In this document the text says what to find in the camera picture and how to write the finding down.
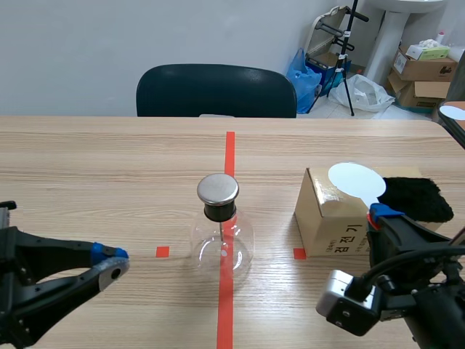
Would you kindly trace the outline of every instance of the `tripod stand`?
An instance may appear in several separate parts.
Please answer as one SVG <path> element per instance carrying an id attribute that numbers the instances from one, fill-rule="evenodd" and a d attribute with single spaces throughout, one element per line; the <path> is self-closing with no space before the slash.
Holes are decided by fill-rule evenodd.
<path id="1" fill-rule="evenodd" d="M 333 74 L 327 80 L 327 82 L 325 83 L 325 86 L 323 86 L 321 91 L 324 91 L 326 87 L 328 86 L 328 84 L 331 83 L 328 93 L 326 94 L 326 97 L 329 97 L 329 92 L 333 88 L 334 80 L 336 79 L 336 74 L 342 73 L 342 80 L 346 88 L 347 99 L 349 100 L 350 113 L 352 116 L 354 116 L 355 114 L 354 114 L 354 108 L 352 107 L 352 101 L 350 100 L 349 88 L 347 87 L 347 53 L 346 52 L 347 50 L 352 51 L 354 49 L 353 46 L 349 44 L 349 37 L 351 34 L 354 18 L 356 17 L 362 20 L 363 22 L 369 21 L 368 17 L 355 11 L 357 9 L 357 4 L 358 4 L 358 0 L 354 0 L 352 8 L 346 7 L 346 14 L 349 14 L 350 17 L 349 17 L 349 22 L 347 24 L 347 29 L 344 32 L 341 32 L 339 29 L 332 28 L 331 26 L 325 23 L 320 23 L 320 25 L 315 27 L 316 29 L 320 29 L 320 30 L 326 31 L 327 33 L 333 34 L 334 35 L 333 43 L 340 44 L 342 46 L 341 53 L 339 54 L 339 57 L 337 60 L 336 68 L 334 69 Z M 313 101 L 313 104 L 310 106 L 310 109 L 308 112 L 312 110 L 313 106 L 317 102 L 318 98 L 321 97 L 321 95 L 322 95 L 321 93 L 317 95 L 317 97 Z"/>

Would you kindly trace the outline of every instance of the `blue plastic bag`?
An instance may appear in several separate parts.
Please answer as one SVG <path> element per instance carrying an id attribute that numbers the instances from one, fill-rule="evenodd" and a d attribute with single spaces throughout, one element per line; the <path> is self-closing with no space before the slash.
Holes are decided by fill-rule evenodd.
<path id="1" fill-rule="evenodd" d="M 297 51 L 289 66 L 286 77 L 291 81 L 297 94 L 297 113 L 305 114 L 315 99 L 315 89 L 321 80 L 321 74 L 316 74 L 305 65 L 303 49 Z"/>

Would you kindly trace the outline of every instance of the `floor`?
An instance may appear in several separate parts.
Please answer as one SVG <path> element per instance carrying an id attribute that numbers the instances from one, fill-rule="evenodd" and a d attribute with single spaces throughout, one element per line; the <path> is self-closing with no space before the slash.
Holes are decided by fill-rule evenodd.
<path id="1" fill-rule="evenodd" d="M 350 115 L 350 109 L 321 97 L 308 114 L 297 114 L 298 119 L 399 119 L 399 120 L 425 120 L 431 121 L 426 114 L 404 111 L 395 105 L 390 105 L 385 111 L 371 113 L 354 109 L 355 116 Z"/>

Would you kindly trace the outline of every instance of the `black fluffy cloth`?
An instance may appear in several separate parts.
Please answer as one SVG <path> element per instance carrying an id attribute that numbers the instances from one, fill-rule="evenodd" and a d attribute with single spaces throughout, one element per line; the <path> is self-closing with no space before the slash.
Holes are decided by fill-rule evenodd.
<path id="1" fill-rule="evenodd" d="M 412 220 L 420 222 L 448 222 L 453 211 L 440 195 L 440 189 L 428 178 L 384 178 L 386 192 L 379 202 L 404 212 Z"/>

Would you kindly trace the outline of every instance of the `plastic bag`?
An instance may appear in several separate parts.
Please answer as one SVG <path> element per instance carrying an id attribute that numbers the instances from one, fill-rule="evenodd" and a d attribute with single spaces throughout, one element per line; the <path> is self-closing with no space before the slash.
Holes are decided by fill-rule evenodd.
<path id="1" fill-rule="evenodd" d="M 289 66 L 286 77 L 291 81 L 297 94 L 297 113 L 305 114 L 315 99 L 315 89 L 320 83 L 321 74 L 316 74 L 305 65 L 303 49 L 297 51 Z"/>
<path id="2" fill-rule="evenodd" d="M 395 100 L 386 93 L 383 87 L 361 75 L 355 75 L 348 79 L 347 87 L 349 88 L 352 107 L 363 111 L 383 111 Z M 329 92 L 329 99 L 331 102 L 341 103 L 349 107 L 346 88 L 343 83 Z"/>

